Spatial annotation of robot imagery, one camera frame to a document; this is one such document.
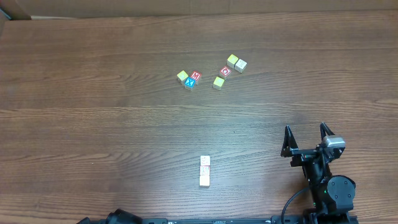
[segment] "red block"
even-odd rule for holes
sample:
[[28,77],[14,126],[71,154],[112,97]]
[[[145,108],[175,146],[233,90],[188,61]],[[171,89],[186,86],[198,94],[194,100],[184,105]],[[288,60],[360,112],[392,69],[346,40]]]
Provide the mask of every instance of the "red block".
[[232,71],[227,66],[224,66],[220,70],[220,77],[226,80],[229,77],[229,75],[231,74],[231,72]]
[[201,73],[197,71],[193,71],[191,78],[195,80],[195,84],[199,83],[199,80],[201,79]]

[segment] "beige wall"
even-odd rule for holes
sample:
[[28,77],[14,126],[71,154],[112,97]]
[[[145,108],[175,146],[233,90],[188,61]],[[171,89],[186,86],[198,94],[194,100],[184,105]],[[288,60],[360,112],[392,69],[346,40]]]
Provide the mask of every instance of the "beige wall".
[[0,12],[0,35],[6,21],[8,21],[8,19],[3,15],[3,13]]
[[42,17],[120,17],[398,9],[398,0],[2,0]]

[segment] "yellow block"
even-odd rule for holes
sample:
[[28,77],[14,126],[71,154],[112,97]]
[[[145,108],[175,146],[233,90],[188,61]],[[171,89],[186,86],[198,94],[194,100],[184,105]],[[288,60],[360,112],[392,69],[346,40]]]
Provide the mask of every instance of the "yellow block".
[[225,80],[223,80],[220,77],[217,77],[216,80],[213,82],[213,87],[216,88],[217,90],[221,90],[221,87],[223,86]]
[[229,67],[234,68],[234,66],[235,66],[235,64],[236,64],[236,62],[237,62],[238,60],[239,60],[239,59],[238,59],[237,56],[231,54],[231,56],[229,56],[229,58],[228,58],[226,64],[227,64]]
[[177,74],[178,80],[180,83],[184,83],[184,81],[188,78],[188,74],[182,70],[180,73]]

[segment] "blue block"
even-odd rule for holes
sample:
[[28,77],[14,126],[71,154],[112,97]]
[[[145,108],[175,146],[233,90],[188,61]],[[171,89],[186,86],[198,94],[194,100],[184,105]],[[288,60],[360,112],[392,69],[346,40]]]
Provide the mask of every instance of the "blue block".
[[193,90],[193,87],[195,86],[195,80],[193,78],[187,78],[187,80],[184,83],[184,86],[188,90]]

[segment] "wooden cube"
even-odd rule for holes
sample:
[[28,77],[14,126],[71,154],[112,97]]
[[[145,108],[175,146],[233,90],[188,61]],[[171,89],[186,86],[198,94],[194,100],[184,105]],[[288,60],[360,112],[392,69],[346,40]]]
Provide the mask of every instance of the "wooden cube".
[[201,166],[210,166],[210,156],[200,156]]
[[232,73],[231,69],[229,69],[227,66],[224,66],[220,70],[220,77],[226,80],[231,75],[231,73]]
[[177,74],[177,80],[183,85],[187,78],[188,78],[188,74],[184,70],[182,70],[180,73]]
[[199,186],[200,187],[210,187],[210,176],[200,175],[199,176]]
[[187,78],[184,84],[185,88],[188,90],[193,90],[193,87],[195,86],[195,80],[193,78]]
[[197,72],[197,71],[193,71],[191,78],[193,78],[195,80],[195,84],[199,84],[199,80],[201,79],[201,73]]
[[236,62],[235,70],[238,71],[238,72],[240,72],[240,73],[242,73],[243,70],[246,68],[247,65],[248,65],[248,64],[247,64],[244,60],[239,59],[238,62]]
[[217,89],[217,90],[221,90],[221,87],[223,87],[225,80],[223,80],[220,77],[217,77],[216,80],[214,80],[213,82],[213,88]]
[[227,64],[229,67],[234,68],[234,66],[235,66],[235,64],[236,64],[237,61],[238,61],[238,57],[235,56],[235,55],[233,55],[233,54],[231,54],[231,55],[229,56],[229,58],[227,59],[226,64]]
[[200,175],[210,175],[210,166],[200,166]]

